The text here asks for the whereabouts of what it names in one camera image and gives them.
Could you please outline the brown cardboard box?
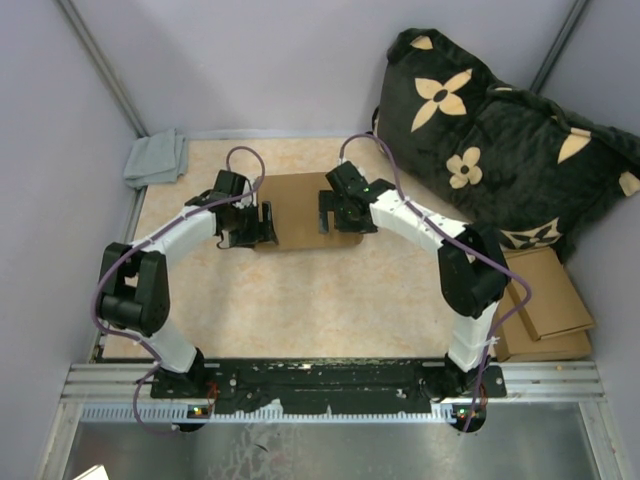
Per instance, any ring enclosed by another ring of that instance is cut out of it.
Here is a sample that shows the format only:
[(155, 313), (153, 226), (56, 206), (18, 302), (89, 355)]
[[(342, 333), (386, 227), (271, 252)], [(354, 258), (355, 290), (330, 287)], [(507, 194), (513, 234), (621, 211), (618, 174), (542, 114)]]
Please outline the brown cardboard box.
[(258, 201), (271, 203), (278, 243), (260, 243), (254, 250), (274, 253), (359, 245), (363, 235), (335, 230), (332, 216), (329, 216), (329, 232), (320, 232), (318, 195), (321, 190), (329, 189), (323, 172), (266, 176), (258, 190)]

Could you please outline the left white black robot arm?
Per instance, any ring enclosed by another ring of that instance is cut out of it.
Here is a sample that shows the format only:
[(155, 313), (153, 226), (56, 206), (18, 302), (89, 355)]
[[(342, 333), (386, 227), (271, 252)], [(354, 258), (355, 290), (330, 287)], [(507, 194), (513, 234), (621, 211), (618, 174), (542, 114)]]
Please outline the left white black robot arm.
[(201, 350), (169, 318), (169, 271), (213, 238), (230, 248), (276, 243), (271, 205), (257, 199), (263, 181), (221, 170), (214, 186), (188, 200), (168, 223), (138, 241), (113, 242), (103, 253), (96, 319), (106, 333), (143, 345), (170, 398), (200, 395), (208, 374)]

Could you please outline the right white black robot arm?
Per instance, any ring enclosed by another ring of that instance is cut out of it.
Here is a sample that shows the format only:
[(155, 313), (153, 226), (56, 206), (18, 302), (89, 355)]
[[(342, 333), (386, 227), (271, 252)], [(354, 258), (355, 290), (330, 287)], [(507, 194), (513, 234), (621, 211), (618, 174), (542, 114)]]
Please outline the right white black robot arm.
[(412, 202), (391, 182), (369, 182), (349, 161), (326, 174), (318, 194), (319, 231), (328, 214), (342, 233), (393, 232), (437, 257), (442, 297), (454, 312), (451, 344), (439, 367), (428, 367), (420, 388), (432, 401), (471, 394), (488, 365), (498, 303), (509, 283), (497, 239), (486, 226), (465, 224)]

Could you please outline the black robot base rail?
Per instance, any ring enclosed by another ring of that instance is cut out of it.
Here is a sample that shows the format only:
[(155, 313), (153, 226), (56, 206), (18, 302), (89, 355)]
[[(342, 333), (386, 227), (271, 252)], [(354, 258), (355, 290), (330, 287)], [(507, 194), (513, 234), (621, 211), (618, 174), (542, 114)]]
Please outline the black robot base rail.
[(462, 373), (448, 359), (197, 359), (187, 373), (159, 370), (151, 396), (195, 400), (189, 416), (253, 414), (281, 406), (304, 419), (431, 414), (452, 401), (453, 425), (477, 431), (486, 403), (507, 395), (502, 369)]

